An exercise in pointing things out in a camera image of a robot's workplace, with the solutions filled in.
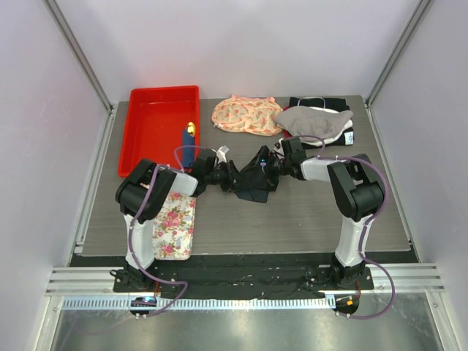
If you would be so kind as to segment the dark navy paper napkin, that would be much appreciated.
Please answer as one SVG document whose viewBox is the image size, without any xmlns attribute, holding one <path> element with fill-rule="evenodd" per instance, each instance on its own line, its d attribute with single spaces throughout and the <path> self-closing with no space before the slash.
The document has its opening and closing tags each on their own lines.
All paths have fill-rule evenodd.
<svg viewBox="0 0 468 351">
<path fill-rule="evenodd" d="M 241 169 L 241 179 L 235 191 L 235 195 L 240 200 L 266 203 L 269 193 L 274 191 L 266 189 L 265 174 L 260 166 L 261 159 L 264 159 L 268 153 L 270 149 L 267 146 L 261 146 L 254 158 Z"/>
</svg>

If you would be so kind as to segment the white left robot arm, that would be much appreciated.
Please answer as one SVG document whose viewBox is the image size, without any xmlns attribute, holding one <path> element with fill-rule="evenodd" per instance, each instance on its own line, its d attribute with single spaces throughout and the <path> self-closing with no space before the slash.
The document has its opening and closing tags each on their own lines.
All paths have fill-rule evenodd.
<svg viewBox="0 0 468 351">
<path fill-rule="evenodd" d="M 152 240 L 156 216 L 168 195 L 198 197 L 209 184 L 220 185 L 226 180 L 220 172 L 228 151 L 227 146 L 200 148 L 194 162 L 181 170 L 143 159 L 124 179 L 116 191 L 116 202 L 127 226 L 127 254 L 124 268 L 113 273 L 117 282 L 141 292 L 155 285 L 156 274 L 148 268 L 155 261 Z"/>
</svg>

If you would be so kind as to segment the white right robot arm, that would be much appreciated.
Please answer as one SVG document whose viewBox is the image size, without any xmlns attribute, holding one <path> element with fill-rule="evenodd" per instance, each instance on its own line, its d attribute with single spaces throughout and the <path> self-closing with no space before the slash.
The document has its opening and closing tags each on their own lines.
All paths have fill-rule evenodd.
<svg viewBox="0 0 468 351">
<path fill-rule="evenodd" d="M 301 181 L 324 181 L 331 185 L 342 224 L 326 283 L 345 289 L 364 275 L 365 247 L 371 226 L 388 200 L 388 183 L 367 155 L 308 157 L 297 137 L 281 141 L 282 154 L 260 162 L 270 178 L 291 176 Z"/>
</svg>

